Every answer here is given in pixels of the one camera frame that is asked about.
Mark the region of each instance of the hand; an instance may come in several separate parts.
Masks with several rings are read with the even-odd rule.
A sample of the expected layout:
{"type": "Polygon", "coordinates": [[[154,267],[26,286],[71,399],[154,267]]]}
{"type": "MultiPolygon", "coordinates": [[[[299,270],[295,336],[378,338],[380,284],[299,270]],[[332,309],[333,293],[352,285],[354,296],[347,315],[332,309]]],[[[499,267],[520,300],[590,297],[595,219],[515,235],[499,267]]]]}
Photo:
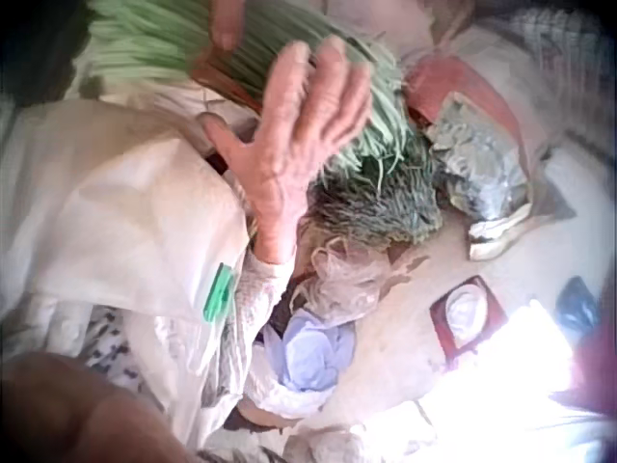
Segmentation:
{"type": "Polygon", "coordinates": [[[210,38],[225,51],[231,51],[240,42],[244,0],[210,0],[210,38]]]}
{"type": "Polygon", "coordinates": [[[240,142],[214,115],[203,120],[255,212],[255,254],[269,263],[293,256],[309,183],[361,132],[372,107],[369,66],[350,66],[340,38],[330,37],[319,47],[310,78],[309,54],[305,43],[295,42],[279,55],[252,143],[240,142]]]}

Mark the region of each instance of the bundle of green stalks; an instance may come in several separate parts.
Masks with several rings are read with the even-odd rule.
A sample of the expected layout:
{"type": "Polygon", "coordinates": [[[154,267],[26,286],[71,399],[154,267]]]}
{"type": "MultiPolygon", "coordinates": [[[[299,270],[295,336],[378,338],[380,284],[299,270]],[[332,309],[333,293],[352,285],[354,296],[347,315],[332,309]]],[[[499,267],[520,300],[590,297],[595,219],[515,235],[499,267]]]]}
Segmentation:
{"type": "Polygon", "coordinates": [[[428,147],[412,138],[408,156],[381,177],[379,165],[364,161],[365,181],[329,181],[327,188],[311,189],[311,218],[323,229],[349,236],[372,248],[386,249],[394,242],[418,244],[442,226],[432,185],[433,170],[428,147]]]}
{"type": "Polygon", "coordinates": [[[207,31],[206,0],[92,0],[92,76],[109,83],[174,82],[188,76],[224,97],[259,112],[268,71],[291,41],[311,49],[329,35],[347,42],[352,62],[372,64],[373,112],[361,136],[335,156],[325,177],[354,179],[370,158],[394,166],[407,155],[409,126],[393,56],[374,42],[355,37],[317,11],[283,1],[249,1],[243,38],[232,53],[214,52],[207,31]]]}

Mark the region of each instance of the sleeve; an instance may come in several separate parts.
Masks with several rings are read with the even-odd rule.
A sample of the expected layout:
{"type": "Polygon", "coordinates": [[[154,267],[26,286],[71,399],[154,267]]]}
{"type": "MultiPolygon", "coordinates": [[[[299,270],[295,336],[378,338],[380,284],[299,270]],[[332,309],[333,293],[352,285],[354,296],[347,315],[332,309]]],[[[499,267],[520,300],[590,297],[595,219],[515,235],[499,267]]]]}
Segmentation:
{"type": "Polygon", "coordinates": [[[242,398],[253,341],[281,300],[294,262],[295,256],[282,265],[268,264],[247,252],[235,292],[235,307],[228,316],[203,390],[198,448],[203,448],[206,438],[223,425],[242,398]]]}

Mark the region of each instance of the finger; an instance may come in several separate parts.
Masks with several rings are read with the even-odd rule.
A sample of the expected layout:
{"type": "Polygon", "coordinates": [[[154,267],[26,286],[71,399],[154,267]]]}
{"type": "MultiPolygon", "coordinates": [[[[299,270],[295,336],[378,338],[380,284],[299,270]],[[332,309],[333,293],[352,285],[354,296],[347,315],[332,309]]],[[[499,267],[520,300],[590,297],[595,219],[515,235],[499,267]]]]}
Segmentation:
{"type": "Polygon", "coordinates": [[[219,48],[231,51],[238,45],[242,35],[244,0],[209,1],[210,38],[219,48]]]}
{"type": "Polygon", "coordinates": [[[347,82],[349,65],[345,42],[328,37],[317,51],[317,69],[310,79],[307,99],[295,127],[294,138],[300,142],[319,139],[322,130],[338,111],[347,82]]]}
{"type": "Polygon", "coordinates": [[[325,128],[324,141],[332,142],[347,133],[358,122],[370,96],[370,66],[362,63],[349,72],[347,85],[340,99],[338,113],[325,128]]]}
{"type": "Polygon", "coordinates": [[[289,146],[293,127],[300,114],[310,49],[301,41],[286,46],[272,66],[263,96],[261,126],[255,141],[269,150],[282,152],[289,146]]]}
{"type": "Polygon", "coordinates": [[[236,138],[226,122],[216,114],[204,114],[201,120],[205,135],[225,159],[228,167],[233,170],[233,166],[237,165],[239,157],[244,152],[244,144],[236,138]]]}
{"type": "Polygon", "coordinates": [[[368,97],[360,108],[360,111],[354,118],[354,123],[352,123],[345,132],[341,133],[335,140],[332,141],[333,146],[336,147],[337,150],[340,150],[342,147],[344,147],[354,138],[360,135],[360,133],[366,126],[366,123],[370,119],[370,115],[372,112],[373,95],[371,92],[369,92],[368,97]]]}

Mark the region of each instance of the green clip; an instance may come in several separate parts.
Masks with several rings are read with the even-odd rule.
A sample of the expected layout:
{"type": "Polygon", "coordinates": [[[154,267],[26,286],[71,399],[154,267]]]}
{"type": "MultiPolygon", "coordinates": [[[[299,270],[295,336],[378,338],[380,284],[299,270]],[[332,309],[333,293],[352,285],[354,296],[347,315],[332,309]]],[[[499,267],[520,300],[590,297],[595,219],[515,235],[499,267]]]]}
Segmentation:
{"type": "Polygon", "coordinates": [[[221,313],[227,314],[232,286],[233,269],[224,263],[220,263],[205,306],[203,306],[205,321],[212,323],[221,313]]]}

